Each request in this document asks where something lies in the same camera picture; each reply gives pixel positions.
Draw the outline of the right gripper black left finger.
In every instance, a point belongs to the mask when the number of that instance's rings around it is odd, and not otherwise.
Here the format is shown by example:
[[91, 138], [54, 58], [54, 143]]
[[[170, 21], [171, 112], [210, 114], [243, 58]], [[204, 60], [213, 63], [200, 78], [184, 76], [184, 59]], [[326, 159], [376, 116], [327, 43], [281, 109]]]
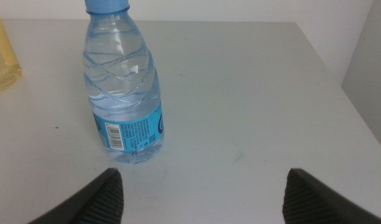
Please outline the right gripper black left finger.
[[31, 224], [120, 223], [124, 210], [122, 177], [108, 168], [88, 185]]

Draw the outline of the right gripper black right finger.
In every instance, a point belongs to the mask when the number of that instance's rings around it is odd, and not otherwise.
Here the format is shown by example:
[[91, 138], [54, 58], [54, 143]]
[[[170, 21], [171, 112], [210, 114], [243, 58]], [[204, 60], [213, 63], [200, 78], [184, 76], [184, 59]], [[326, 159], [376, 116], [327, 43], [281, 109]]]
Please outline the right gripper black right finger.
[[290, 169], [283, 198], [285, 223], [381, 224], [381, 218], [351, 202], [303, 169]]

